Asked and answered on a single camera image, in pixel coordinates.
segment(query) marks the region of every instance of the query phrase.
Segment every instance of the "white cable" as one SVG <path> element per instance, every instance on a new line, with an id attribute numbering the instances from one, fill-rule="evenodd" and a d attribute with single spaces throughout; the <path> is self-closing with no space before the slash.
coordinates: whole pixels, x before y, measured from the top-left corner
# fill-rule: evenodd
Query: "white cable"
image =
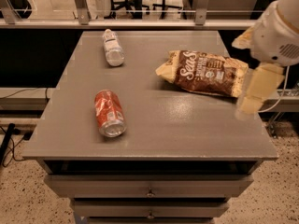
<path id="1" fill-rule="evenodd" d="M 290 67 L 287 66 L 286 78 L 284 79 L 283 90 L 282 90 L 282 93 L 280 94 L 278 100 L 271 107 L 269 107 L 267 109 L 264 109 L 264 110 L 261 110 L 261 111 L 259 111 L 259 113 L 268 112 L 268 111 L 270 111 L 271 109 L 273 109 L 274 107 L 276 107 L 279 104 L 279 102 L 281 101 L 282 96 L 284 95 L 286 87 L 287 87 L 287 82 L 288 82 L 288 77 L 289 77 L 289 70 L 290 70 Z"/>

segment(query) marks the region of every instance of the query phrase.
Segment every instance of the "floor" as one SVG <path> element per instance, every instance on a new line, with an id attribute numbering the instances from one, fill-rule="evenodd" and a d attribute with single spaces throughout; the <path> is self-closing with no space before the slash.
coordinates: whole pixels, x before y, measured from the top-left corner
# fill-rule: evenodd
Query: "floor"
<path id="1" fill-rule="evenodd" d="M 32 0 L 30 19 L 74 19 L 73 5 L 67 0 Z M 145 0 L 152 3 L 159 0 Z M 167 0 L 179 4 L 181 0 Z M 64 12 L 56 8 L 64 7 Z M 292 224 L 299 223 L 299 119 L 277 124 L 278 139 L 272 139 L 277 161 L 265 162 L 253 175 L 255 181 L 216 224 Z M 22 135 L 14 135 L 18 143 Z M 16 147 L 16 159 L 27 141 Z M 58 198 L 44 183 L 45 172 L 35 161 L 12 161 L 0 168 L 0 224 L 75 223 L 67 199 Z"/>

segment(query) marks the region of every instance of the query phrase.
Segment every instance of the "drawer handle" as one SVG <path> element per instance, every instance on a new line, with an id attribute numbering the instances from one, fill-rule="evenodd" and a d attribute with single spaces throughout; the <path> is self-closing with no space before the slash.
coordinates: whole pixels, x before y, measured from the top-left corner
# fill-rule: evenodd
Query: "drawer handle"
<path id="1" fill-rule="evenodd" d="M 153 219 L 155 219 L 155 216 L 151 212 L 149 212 L 147 219 L 153 220 Z"/>
<path id="2" fill-rule="evenodd" d="M 150 189 L 149 192 L 148 192 L 148 194 L 147 194 L 147 197 L 148 197 L 148 198 L 153 198 L 155 195 L 156 195 L 156 194 L 153 193 L 152 190 Z"/>

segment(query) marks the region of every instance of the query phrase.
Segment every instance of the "red can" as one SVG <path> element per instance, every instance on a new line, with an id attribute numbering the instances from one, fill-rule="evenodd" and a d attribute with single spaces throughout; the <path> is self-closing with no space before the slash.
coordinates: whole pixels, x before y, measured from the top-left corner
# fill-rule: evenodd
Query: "red can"
<path id="1" fill-rule="evenodd" d="M 125 131 L 121 103 L 114 92 L 109 90 L 98 92 L 94 104 L 100 134 L 116 137 Z"/>

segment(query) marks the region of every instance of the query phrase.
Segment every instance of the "person's leg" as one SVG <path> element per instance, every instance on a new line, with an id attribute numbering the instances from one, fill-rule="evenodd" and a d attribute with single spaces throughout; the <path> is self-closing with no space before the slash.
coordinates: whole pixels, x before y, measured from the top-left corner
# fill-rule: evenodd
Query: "person's leg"
<path id="1" fill-rule="evenodd" d="M 136 12 L 134 14 L 134 18 L 136 19 L 141 19 L 142 18 L 142 0 L 134 0 L 134 7 L 135 10 L 137 10 L 138 12 Z"/>

